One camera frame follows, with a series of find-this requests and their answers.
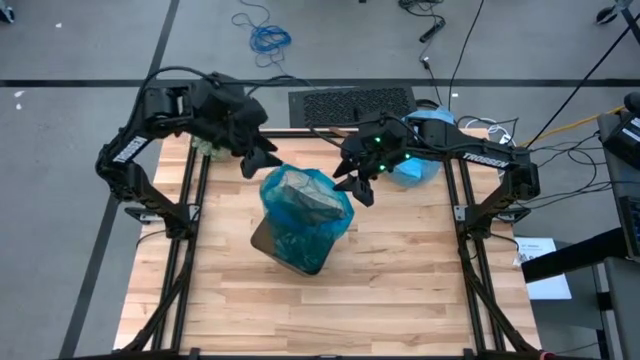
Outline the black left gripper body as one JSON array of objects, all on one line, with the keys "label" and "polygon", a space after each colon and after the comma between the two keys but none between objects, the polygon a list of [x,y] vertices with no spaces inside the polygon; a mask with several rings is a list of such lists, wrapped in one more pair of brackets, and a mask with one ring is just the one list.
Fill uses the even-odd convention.
[{"label": "black left gripper body", "polygon": [[217,83],[201,79],[191,88],[194,119],[189,122],[189,133],[230,150],[233,156],[244,156],[256,147],[255,136],[268,116],[242,86],[227,83],[231,77],[218,74],[214,79]]}]

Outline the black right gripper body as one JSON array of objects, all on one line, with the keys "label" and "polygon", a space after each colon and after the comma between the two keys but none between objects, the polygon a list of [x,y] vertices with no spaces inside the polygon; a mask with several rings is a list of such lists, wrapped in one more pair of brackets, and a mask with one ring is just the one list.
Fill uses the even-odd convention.
[{"label": "black right gripper body", "polygon": [[359,163],[360,173],[381,173],[425,152],[424,141],[404,120],[390,113],[369,114],[340,144],[340,157]]}]

